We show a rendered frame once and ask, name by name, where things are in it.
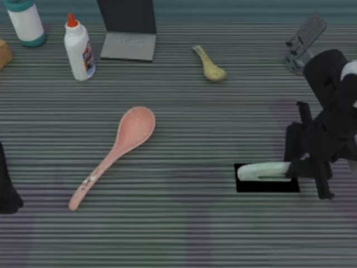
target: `wooden spoon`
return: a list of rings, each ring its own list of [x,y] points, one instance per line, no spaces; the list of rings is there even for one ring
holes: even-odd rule
[[[208,80],[211,80],[212,82],[219,82],[228,77],[227,72],[216,66],[201,46],[193,46],[192,49],[196,51],[200,57],[203,64],[204,75]]]
[[[93,185],[120,157],[146,142],[155,129],[155,116],[145,107],[131,108],[121,119],[117,138],[109,154],[82,182],[69,201],[69,209],[75,211]]]

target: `teal bottle bottom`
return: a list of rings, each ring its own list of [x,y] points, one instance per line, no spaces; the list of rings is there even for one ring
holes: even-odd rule
[[[32,40],[32,41],[21,41],[21,44],[27,47],[36,47],[41,46],[46,41],[46,35],[43,34],[39,38]]]

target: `small yellow scoop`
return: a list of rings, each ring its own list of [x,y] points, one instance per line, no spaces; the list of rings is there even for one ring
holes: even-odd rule
[[[196,51],[200,57],[203,64],[204,75],[208,80],[212,82],[219,82],[228,77],[227,72],[216,66],[201,46],[193,46],[192,49]]]

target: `white glue bottle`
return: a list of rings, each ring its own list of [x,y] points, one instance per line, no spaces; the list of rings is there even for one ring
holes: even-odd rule
[[[33,0],[4,0],[18,39],[24,46],[36,47],[46,41],[44,28]]]
[[[73,76],[78,81],[91,78],[95,72],[94,55],[86,28],[68,14],[65,47]]]

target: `orange cap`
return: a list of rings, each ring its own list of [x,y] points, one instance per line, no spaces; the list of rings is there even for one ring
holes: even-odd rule
[[[78,21],[76,21],[75,17],[72,15],[72,13],[68,14],[67,17],[67,26],[68,27],[76,27],[78,25]]]

